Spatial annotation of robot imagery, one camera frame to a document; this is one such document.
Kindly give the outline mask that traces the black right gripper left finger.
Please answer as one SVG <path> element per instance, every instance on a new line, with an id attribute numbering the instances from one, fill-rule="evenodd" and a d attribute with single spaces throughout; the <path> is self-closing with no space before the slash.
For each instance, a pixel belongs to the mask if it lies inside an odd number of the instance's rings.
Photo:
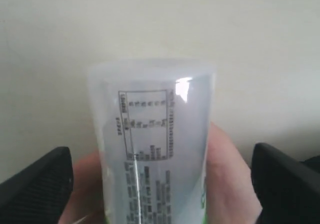
<path id="1" fill-rule="evenodd" d="M 0 185 L 2 224 L 57 224 L 74 187 L 71 152 L 57 147 Z"/>

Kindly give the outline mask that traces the person's open bare hand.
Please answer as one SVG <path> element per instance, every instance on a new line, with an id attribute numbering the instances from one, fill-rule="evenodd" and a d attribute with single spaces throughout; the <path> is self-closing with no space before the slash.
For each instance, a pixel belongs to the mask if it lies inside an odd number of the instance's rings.
<path id="1" fill-rule="evenodd" d="M 60 224 L 103 224 L 104 200 L 99 152 L 74 167 L 74 188 Z M 228 135 L 211 123 L 206 162 L 206 207 L 210 224 L 254 224 L 262 211 L 251 170 Z"/>

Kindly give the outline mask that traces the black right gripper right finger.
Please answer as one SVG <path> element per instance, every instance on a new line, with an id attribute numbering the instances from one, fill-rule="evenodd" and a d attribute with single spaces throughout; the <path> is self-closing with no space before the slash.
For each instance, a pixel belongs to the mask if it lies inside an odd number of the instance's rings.
<path id="1" fill-rule="evenodd" d="M 318 224 L 320 173 L 279 149 L 257 143 L 251 180 L 262 206 L 259 224 Z"/>

